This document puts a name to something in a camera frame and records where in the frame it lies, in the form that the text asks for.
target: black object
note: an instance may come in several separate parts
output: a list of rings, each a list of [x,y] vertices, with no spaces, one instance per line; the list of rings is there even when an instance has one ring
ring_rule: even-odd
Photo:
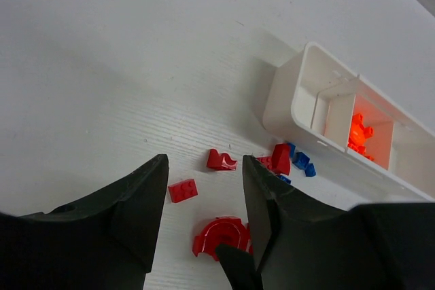
[[[140,289],[151,271],[166,155],[51,213],[0,213],[0,289]]]
[[[435,204],[368,204],[349,212],[284,183],[252,156],[243,187],[253,262],[217,251],[233,289],[238,272],[264,289],[435,289]],[[232,270],[231,264],[245,269]]]

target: orange toy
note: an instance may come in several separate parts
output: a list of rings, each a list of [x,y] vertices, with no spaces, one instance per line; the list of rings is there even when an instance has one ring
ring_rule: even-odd
[[[361,113],[357,113],[352,117],[351,131],[349,133],[347,146],[369,160],[374,161],[374,157],[366,155],[366,147],[364,146],[366,140],[373,136],[374,130],[372,127],[364,127],[362,124],[363,119],[364,117]]]

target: red block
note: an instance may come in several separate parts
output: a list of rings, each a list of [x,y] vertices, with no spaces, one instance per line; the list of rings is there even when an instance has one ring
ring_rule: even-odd
[[[217,217],[210,222],[193,241],[193,254],[207,253],[219,261],[215,249],[219,244],[227,244],[246,251],[249,234],[236,217]]]
[[[185,181],[180,181],[179,183],[174,183],[173,185],[168,186],[168,189],[172,203],[182,202],[183,200],[198,195],[194,179],[187,179]]]
[[[272,169],[272,158],[270,156],[263,156],[261,158],[256,158],[258,161],[260,161],[263,166],[265,166],[267,169]]]
[[[272,172],[277,175],[289,175],[290,168],[290,146],[288,144],[276,144],[272,153]]]
[[[213,170],[236,170],[237,161],[231,159],[228,153],[219,154],[216,149],[210,149],[207,167]]]

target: blue toy brick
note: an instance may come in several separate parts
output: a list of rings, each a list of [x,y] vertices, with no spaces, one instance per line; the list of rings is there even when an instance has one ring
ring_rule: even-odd
[[[282,181],[284,181],[285,183],[287,183],[288,185],[292,184],[292,181],[290,179],[288,179],[286,176],[283,175],[279,175],[278,178],[280,178]]]
[[[307,177],[314,177],[316,175],[314,164],[309,163],[308,166],[305,168],[305,176]]]
[[[293,158],[294,152],[296,151],[296,145],[290,142],[288,142],[287,145],[290,146],[290,157]]]
[[[293,164],[296,166],[296,168],[299,168],[300,170],[305,170],[309,162],[310,158],[306,156],[303,152],[296,153],[293,159]]]

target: plastic container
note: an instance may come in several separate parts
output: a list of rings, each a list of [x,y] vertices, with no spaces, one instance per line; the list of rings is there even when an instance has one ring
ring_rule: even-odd
[[[356,113],[375,130],[374,162],[347,146]],[[435,197],[434,133],[314,42],[277,69],[263,124],[307,151],[319,175],[375,200]]]

